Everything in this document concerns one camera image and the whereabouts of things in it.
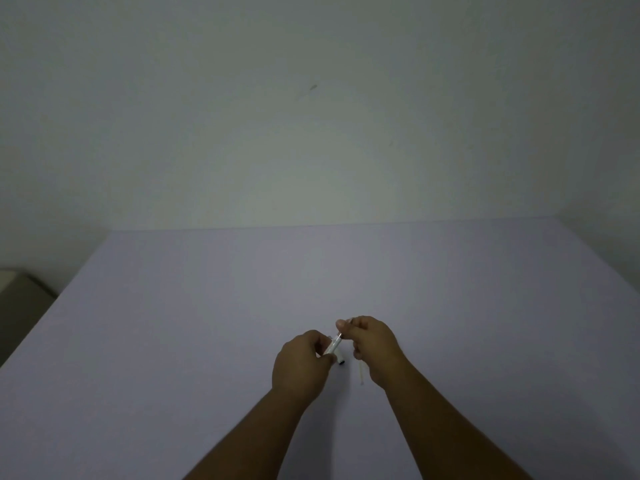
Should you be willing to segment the person's right hand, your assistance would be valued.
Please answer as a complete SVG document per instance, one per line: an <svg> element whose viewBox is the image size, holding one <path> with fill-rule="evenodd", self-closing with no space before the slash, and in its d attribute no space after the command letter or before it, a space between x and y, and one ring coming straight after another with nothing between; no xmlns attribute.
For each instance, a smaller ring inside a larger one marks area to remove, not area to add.
<svg viewBox="0 0 640 480"><path fill-rule="evenodd" d="M366 315L353 317L354 356L367 364L370 375L384 391L393 386L408 360L401 350L396 336L386 323Z"/></svg>

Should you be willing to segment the person's left forearm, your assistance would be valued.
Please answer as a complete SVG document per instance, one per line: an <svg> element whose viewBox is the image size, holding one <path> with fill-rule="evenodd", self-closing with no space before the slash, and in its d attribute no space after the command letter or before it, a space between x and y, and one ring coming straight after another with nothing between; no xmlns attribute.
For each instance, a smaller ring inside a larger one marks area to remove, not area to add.
<svg viewBox="0 0 640 480"><path fill-rule="evenodd" d="M277 480L293 434L316 396L272 387L183 480Z"/></svg>

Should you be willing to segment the person's right forearm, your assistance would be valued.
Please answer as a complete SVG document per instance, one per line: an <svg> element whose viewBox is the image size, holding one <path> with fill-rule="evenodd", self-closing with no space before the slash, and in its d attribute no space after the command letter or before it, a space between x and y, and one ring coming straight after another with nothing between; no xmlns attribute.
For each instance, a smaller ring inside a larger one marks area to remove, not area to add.
<svg viewBox="0 0 640 480"><path fill-rule="evenodd" d="M532 480L406 358L383 389L423 480Z"/></svg>

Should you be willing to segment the person's left hand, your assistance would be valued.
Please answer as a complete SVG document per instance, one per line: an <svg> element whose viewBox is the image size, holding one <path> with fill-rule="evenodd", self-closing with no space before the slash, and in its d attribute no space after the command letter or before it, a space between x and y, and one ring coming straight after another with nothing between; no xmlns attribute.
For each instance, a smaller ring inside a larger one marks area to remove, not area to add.
<svg viewBox="0 0 640 480"><path fill-rule="evenodd" d="M317 330L308 330L284 343L277 354L271 388L304 406L324 389L332 366L322 366L318 358L331 339Z"/></svg>

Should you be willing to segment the white pen with black tip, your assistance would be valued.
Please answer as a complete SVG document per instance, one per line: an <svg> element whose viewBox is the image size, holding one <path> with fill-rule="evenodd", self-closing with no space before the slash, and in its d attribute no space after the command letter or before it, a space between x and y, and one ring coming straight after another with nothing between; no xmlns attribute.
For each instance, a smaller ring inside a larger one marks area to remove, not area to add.
<svg viewBox="0 0 640 480"><path fill-rule="evenodd" d="M340 351L341 341L342 334L338 333L335 337L332 337L330 345L323 352L323 355L334 355L338 365L344 365L346 362L342 352Z"/></svg>

